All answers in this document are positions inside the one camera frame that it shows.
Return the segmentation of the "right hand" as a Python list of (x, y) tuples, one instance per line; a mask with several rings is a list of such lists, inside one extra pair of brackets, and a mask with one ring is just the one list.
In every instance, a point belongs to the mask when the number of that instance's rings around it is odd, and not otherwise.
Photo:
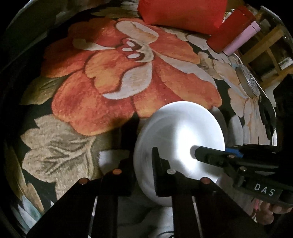
[(261, 225), (269, 225), (274, 220), (274, 214), (286, 214), (292, 210), (256, 199), (252, 219)]

